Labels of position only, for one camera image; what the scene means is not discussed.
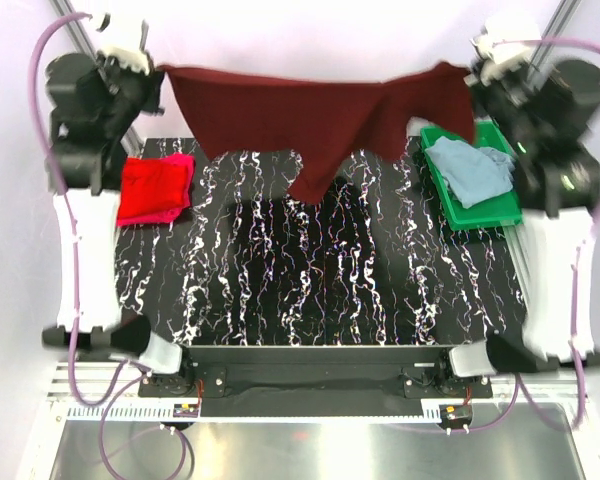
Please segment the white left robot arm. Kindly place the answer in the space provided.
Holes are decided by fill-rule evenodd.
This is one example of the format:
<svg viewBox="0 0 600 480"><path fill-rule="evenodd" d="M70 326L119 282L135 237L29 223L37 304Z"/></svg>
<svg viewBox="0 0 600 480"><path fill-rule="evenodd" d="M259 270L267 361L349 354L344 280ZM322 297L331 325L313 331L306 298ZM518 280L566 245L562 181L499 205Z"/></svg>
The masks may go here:
<svg viewBox="0 0 600 480"><path fill-rule="evenodd" d="M129 359L161 374L176 396L195 386L180 347L153 332L141 314L125 319L116 291L115 250L122 139L141 113L162 114L164 75L123 68L113 58L70 53L45 69L50 115L53 205L60 227L62 294L45 346Z"/></svg>

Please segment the dark red t-shirt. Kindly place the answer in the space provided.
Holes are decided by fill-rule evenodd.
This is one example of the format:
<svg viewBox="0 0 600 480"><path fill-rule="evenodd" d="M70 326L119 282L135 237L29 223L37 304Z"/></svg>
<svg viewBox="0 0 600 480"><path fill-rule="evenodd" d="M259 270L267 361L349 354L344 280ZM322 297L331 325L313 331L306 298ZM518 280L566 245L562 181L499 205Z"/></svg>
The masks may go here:
<svg viewBox="0 0 600 480"><path fill-rule="evenodd" d="M181 114L208 159L238 151L292 150L302 168L288 193L316 204L341 164L370 151L389 163L404 153L407 126L422 119L475 138L465 79L447 62L384 82L292 80L164 64Z"/></svg>

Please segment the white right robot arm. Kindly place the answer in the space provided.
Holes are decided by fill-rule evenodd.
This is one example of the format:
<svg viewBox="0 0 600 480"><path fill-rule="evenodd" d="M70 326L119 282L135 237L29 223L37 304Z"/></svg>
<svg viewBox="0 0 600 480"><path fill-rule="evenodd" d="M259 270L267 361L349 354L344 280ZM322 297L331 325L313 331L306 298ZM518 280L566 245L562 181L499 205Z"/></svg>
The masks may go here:
<svg viewBox="0 0 600 480"><path fill-rule="evenodd" d="M590 323L600 163L581 142L600 110L600 69L563 59L534 86L527 62L492 74L490 67L479 63L466 82L477 110L495 121L517 157L513 185L522 222L511 251L526 318L519 335L490 333L449 350L448 363L433 375L437 390L450 397L470 377L600 368Z"/></svg>

